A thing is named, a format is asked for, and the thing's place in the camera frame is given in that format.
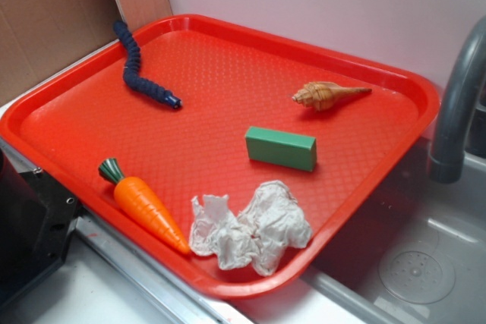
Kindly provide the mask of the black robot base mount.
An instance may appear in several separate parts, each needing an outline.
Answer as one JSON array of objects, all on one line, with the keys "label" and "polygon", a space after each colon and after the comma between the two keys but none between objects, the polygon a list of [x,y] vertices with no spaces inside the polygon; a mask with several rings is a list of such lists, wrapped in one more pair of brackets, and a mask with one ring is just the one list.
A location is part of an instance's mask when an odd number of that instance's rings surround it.
[{"label": "black robot base mount", "polygon": [[49,173],[19,172],[1,153],[1,310],[64,264],[79,205]]}]

